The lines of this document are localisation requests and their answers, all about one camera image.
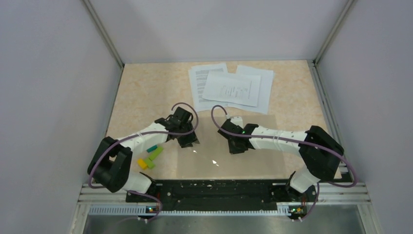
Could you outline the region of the beige file folder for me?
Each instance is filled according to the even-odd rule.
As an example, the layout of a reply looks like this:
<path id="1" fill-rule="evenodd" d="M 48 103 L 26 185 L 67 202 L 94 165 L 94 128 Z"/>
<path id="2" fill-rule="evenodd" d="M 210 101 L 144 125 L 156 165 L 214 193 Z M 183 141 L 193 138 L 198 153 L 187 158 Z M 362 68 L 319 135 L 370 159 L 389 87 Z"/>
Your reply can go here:
<path id="1" fill-rule="evenodd" d="M 201 117 L 195 131 L 199 143 L 177 148 L 179 179 L 284 179 L 284 154 L 249 149 L 218 133 L 211 117 Z"/>

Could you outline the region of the form paper sheet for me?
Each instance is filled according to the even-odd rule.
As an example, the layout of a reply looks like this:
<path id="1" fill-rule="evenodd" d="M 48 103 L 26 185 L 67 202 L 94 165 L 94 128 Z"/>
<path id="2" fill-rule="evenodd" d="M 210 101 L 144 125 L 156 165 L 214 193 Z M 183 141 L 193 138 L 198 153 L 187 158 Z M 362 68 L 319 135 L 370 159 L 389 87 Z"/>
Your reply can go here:
<path id="1" fill-rule="evenodd" d="M 202 98 L 257 107 L 261 76 L 209 72 Z"/>

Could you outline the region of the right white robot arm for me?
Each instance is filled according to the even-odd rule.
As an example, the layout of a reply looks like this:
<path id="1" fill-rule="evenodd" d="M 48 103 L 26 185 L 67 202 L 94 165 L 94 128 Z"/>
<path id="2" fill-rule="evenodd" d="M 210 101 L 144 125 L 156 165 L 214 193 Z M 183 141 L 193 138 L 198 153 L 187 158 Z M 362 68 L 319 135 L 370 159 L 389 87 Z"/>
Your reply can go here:
<path id="1" fill-rule="evenodd" d="M 304 166 L 293 172 L 285 188 L 292 201 L 300 200 L 309 187 L 320 181 L 333 181 L 344 154 L 344 148 L 315 125 L 307 131 L 283 131 L 251 123 L 241 127 L 230 118 L 218 133 L 228 140 L 232 154 L 266 149 L 301 157 Z"/>

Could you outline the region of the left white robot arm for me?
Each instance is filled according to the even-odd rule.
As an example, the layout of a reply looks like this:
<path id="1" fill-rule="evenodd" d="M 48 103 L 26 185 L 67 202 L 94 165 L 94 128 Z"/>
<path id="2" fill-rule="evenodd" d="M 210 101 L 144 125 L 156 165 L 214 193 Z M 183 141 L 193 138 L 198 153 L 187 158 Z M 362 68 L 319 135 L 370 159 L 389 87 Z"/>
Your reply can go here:
<path id="1" fill-rule="evenodd" d="M 106 188 L 112 193 L 134 191 L 144 201 L 153 200 L 156 196 L 153 181 L 131 170 L 132 158 L 152 146 L 174 139 L 182 148 L 192 145 L 197 140 L 188 140 L 188 137 L 196 136 L 198 124 L 199 117 L 193 108 L 187 111 L 175 105 L 168 117 L 161 117 L 132 135 L 122 139 L 103 138 L 87 169 L 90 188 Z"/>

